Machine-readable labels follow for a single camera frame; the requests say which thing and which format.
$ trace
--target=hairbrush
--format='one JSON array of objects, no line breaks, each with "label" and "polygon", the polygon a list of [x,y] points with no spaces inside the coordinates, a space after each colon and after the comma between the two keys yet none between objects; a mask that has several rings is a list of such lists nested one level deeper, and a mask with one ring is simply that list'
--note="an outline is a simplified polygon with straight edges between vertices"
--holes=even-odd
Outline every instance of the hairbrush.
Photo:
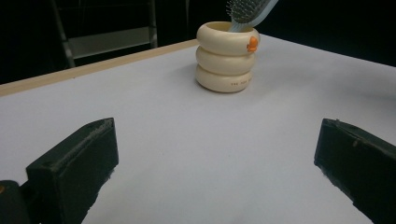
[{"label": "hairbrush", "polygon": [[227,13],[231,16],[229,32],[238,33],[246,27],[260,24],[274,8],[278,0],[230,0]]}]

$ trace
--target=white table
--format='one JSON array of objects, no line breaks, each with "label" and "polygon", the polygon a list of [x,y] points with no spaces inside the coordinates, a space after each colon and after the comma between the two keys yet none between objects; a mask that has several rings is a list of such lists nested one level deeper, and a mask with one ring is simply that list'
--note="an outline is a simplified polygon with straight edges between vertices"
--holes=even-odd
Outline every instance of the white table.
[{"label": "white table", "polygon": [[396,144],[395,67],[263,35],[250,85],[222,94],[194,80],[195,50],[1,87],[0,179],[112,117],[120,165],[84,223],[372,223],[314,153],[323,118]]}]

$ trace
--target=orange sticker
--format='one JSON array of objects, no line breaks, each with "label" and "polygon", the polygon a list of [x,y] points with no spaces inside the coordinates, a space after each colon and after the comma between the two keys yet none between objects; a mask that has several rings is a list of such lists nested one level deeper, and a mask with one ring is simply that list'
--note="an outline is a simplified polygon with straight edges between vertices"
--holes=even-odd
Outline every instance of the orange sticker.
[{"label": "orange sticker", "polygon": [[251,36],[247,45],[247,51],[254,52],[257,50],[257,46],[259,46],[259,40],[256,37]]}]

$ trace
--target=table edge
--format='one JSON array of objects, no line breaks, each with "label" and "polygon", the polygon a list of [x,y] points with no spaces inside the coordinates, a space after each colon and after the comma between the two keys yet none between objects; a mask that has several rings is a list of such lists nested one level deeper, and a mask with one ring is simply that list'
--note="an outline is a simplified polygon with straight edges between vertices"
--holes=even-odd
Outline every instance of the table edge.
[{"label": "table edge", "polygon": [[186,49],[193,46],[197,46],[198,41],[196,39],[188,40],[173,45],[168,45],[156,49],[149,49],[134,54],[114,58],[99,63],[91,63],[75,68],[66,69],[59,72],[49,73],[38,77],[30,77],[23,80],[15,81],[0,85],[0,96],[6,96],[20,91],[27,91],[34,88],[50,85],[52,83],[64,81],[74,77],[81,77],[90,73],[99,72],[112,67],[124,65],[127,63],[138,62],[141,60],[153,58],[166,53],[177,51],[180,49]]}]

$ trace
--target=cream cup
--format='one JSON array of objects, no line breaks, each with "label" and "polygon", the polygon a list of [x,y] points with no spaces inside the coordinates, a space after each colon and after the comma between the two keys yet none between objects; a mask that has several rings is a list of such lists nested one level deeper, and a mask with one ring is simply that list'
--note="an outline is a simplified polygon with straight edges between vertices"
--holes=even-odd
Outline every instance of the cream cup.
[{"label": "cream cup", "polygon": [[260,35],[253,28],[231,33],[230,27],[230,22],[212,21],[197,32],[200,47],[195,52],[198,62],[195,78],[212,91],[241,91],[252,77],[250,69],[255,63]]}]

